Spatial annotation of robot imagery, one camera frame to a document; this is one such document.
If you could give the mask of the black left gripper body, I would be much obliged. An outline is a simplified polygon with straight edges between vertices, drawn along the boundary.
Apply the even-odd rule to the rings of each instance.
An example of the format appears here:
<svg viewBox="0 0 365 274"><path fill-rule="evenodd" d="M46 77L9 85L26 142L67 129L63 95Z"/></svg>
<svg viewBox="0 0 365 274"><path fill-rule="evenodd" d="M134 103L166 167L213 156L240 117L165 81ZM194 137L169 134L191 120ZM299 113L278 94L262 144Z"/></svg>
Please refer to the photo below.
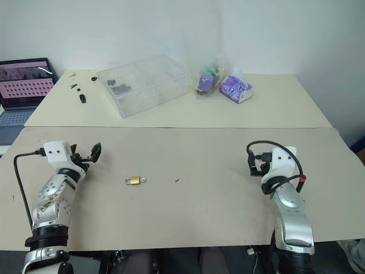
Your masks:
<svg viewBox="0 0 365 274"><path fill-rule="evenodd" d="M79 153L74 153L71 156L71 160L73 164L77 165L78 167L82 168L84 171L88 171L90 165L88 162L91 162L91 158L88 156L86 158L83 158L80 156Z"/></svg>

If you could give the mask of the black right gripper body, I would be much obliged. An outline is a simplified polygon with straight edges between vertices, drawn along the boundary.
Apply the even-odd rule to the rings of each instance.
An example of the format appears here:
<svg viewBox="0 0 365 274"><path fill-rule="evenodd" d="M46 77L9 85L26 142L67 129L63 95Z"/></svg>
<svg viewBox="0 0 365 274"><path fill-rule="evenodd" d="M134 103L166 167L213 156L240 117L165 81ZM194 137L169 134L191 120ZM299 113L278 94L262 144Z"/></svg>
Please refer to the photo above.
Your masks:
<svg viewBox="0 0 365 274"><path fill-rule="evenodd" d="M257 176L265 176L270 169L270 161L269 160L257 160L257 163L259 164L259 169L257 171Z"/></svg>

